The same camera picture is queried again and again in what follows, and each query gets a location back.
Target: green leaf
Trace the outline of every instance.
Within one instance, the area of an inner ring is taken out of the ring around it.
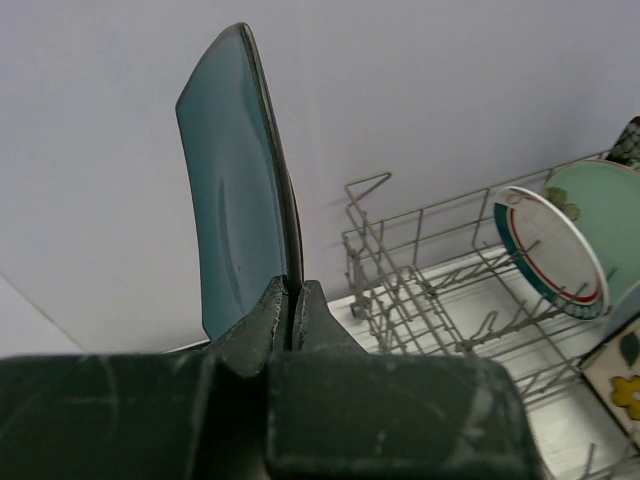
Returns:
[[[622,337],[620,340],[620,354],[629,368],[636,363],[638,356],[640,356],[640,340],[638,340],[635,332]]]

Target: teal plate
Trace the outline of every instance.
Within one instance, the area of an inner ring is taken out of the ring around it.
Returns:
[[[640,175],[604,160],[583,160],[555,173],[545,196],[570,214],[609,277],[611,305],[640,280]]]
[[[246,24],[207,49],[176,105],[200,254],[202,324],[217,338],[272,277],[302,284],[302,245],[264,72]]]

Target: green plate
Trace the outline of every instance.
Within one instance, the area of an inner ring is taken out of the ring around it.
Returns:
[[[615,306],[640,279],[640,175],[617,163],[584,160],[553,175],[543,195],[591,245],[610,277]]]

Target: plate rim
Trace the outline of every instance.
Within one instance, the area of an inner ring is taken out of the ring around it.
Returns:
[[[634,176],[637,180],[640,180],[640,172],[638,172],[636,170],[633,170],[633,169],[627,167],[626,165],[622,165],[621,163],[612,162],[611,160],[606,160],[604,158],[583,158],[581,160],[577,160],[575,162],[571,162],[571,163],[569,163],[567,165],[562,165],[561,167],[558,167],[558,168],[553,170],[553,173],[549,177],[549,180],[551,180],[553,177],[558,175],[560,172],[562,172],[564,170],[567,170],[569,168],[572,168],[572,167],[576,167],[577,165],[580,165],[582,163],[604,163],[605,165],[609,165],[610,167],[615,167],[615,168],[618,168],[620,170],[623,170],[623,171],[631,174],[632,176]]]
[[[583,247],[584,251],[586,252],[587,256],[589,257],[589,260],[591,261],[591,265],[594,267],[594,270],[596,272],[596,276],[598,278],[598,281],[600,282],[601,290],[602,290],[602,311],[600,312],[600,314],[597,317],[594,317],[594,318],[576,317],[576,316],[572,315],[570,312],[568,312],[566,310],[564,311],[564,313],[566,313],[567,315],[569,315],[569,316],[571,316],[573,318],[577,318],[578,320],[584,321],[584,322],[592,322],[592,321],[597,320],[598,318],[601,318],[604,315],[606,315],[606,312],[607,312],[607,310],[609,309],[609,306],[610,306],[609,305],[609,302],[610,302],[609,283],[607,282],[607,277],[606,277],[606,275],[604,273],[604,270],[602,269],[602,266],[600,265],[600,260],[596,256],[595,252],[593,251],[593,248],[591,248],[591,245],[589,244],[589,242],[587,241],[585,236],[582,234],[582,232],[573,224],[573,222],[571,220],[569,220],[567,218],[567,216],[564,213],[562,213],[555,205],[553,205],[551,202],[549,202],[546,198],[544,198],[539,193],[536,193],[536,192],[534,192],[532,190],[529,190],[528,188],[520,187],[520,186],[517,186],[517,185],[507,185],[507,186],[504,186],[504,187],[500,188],[496,192],[494,199],[498,198],[500,196],[500,194],[502,194],[505,191],[515,191],[516,193],[520,193],[520,194],[524,193],[524,194],[526,194],[528,196],[533,197],[534,199],[539,201],[542,205],[544,205],[546,208],[550,209],[557,217],[560,218],[562,223],[569,228],[571,233],[573,233],[575,235],[575,237],[578,239],[578,241],[582,245],[582,247]],[[507,205],[504,205],[502,203],[498,203],[496,200],[494,200],[494,222],[497,224],[496,205],[503,205],[503,206],[507,207],[508,209],[510,207],[508,207]],[[500,228],[498,228],[498,235],[500,236],[500,239],[501,239],[505,249],[507,249],[507,252],[510,255],[513,254],[513,252],[509,252],[507,245],[504,244],[504,238],[503,238],[503,236],[501,234],[501,229]],[[518,262],[515,262],[515,263],[516,263],[516,267],[523,274],[523,276],[525,277],[527,282],[529,282],[529,284],[531,284],[531,282],[527,278],[527,275],[525,275],[525,273],[522,271],[522,269],[518,265]],[[531,286],[539,294],[541,294],[546,299],[546,296],[544,295],[544,293],[540,292],[538,290],[538,288],[536,288],[533,284],[531,284]]]

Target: white plate with red stripe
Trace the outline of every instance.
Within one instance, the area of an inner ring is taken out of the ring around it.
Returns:
[[[581,320],[605,314],[609,307],[606,276],[568,217],[537,193],[515,186],[498,192],[493,212],[507,252],[547,301]]]

